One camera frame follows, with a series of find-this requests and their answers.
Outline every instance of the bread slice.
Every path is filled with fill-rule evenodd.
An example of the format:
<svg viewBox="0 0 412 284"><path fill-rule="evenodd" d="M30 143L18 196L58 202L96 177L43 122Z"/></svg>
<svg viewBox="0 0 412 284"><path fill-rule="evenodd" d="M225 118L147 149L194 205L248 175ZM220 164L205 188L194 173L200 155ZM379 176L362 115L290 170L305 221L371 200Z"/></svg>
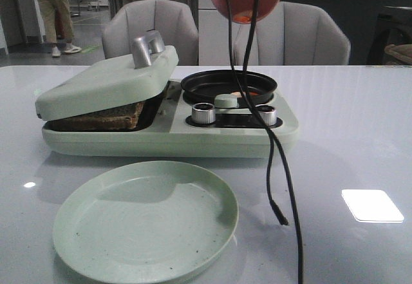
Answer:
<svg viewBox="0 0 412 284"><path fill-rule="evenodd" d="M143 102L135 102L125 106L100 110L50 121L54 131L113 131L132 130L138 123L144 106Z"/></svg>

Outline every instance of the tiled floor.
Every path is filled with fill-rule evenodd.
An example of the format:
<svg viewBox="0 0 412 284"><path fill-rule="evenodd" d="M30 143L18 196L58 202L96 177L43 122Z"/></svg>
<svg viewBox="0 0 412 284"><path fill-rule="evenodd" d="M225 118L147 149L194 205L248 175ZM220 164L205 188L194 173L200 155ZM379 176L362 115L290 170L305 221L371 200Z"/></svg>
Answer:
<svg viewBox="0 0 412 284"><path fill-rule="evenodd" d="M92 65L104 59L102 47L102 30L110 20L107 7L100 11L89 11L83 8L79 17L72 17L75 38L73 43L80 46L80 53L52 57L48 44L20 44L8 47L8 55L0 56L0 66L8 65ZM64 49L64 41L59 47Z"/></svg>

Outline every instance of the white table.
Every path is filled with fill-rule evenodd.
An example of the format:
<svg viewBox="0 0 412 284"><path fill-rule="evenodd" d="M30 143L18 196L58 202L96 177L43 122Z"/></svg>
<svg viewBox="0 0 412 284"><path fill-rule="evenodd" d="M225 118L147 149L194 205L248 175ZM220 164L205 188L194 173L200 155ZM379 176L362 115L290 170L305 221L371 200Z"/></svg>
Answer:
<svg viewBox="0 0 412 284"><path fill-rule="evenodd" d="M0 68L0 283L97 283L56 255L52 225L78 186L148 158L66 156L42 141L37 96L85 66ZM177 68L172 79L211 68ZM305 283L394 284L412 277L412 68L256 67L278 82L301 137L288 154L304 241ZM239 225L222 257L190 283L296 283L293 225L281 227L265 192L265 159L177 158L225 179L239 201ZM275 199L292 222L283 168ZM402 223L363 223L343 189L380 189Z"/></svg>

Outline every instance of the silver handle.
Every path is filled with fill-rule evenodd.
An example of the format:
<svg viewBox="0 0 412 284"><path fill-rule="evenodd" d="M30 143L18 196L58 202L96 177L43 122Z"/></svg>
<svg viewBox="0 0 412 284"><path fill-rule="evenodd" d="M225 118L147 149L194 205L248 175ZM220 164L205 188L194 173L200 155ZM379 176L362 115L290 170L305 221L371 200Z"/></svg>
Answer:
<svg viewBox="0 0 412 284"><path fill-rule="evenodd" d="M136 37L132 42L132 55L135 68L152 65L150 55L165 50L165 44L159 31L148 31L145 35Z"/></svg>

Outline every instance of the chair backrest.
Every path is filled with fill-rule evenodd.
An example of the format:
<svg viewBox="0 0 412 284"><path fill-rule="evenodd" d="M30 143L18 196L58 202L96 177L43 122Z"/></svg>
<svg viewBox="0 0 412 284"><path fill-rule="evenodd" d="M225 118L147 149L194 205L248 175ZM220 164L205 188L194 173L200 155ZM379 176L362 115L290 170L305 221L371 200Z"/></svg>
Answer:
<svg viewBox="0 0 412 284"><path fill-rule="evenodd" d="M132 40L158 30L176 48L179 65L197 65L199 34L189 6L170 0L144 0L123 6L102 34L107 59L131 53Z"/></svg>
<svg viewBox="0 0 412 284"><path fill-rule="evenodd" d="M243 63L250 25L234 41L236 64ZM279 2L256 25L250 65L347 65L349 39L322 8Z"/></svg>

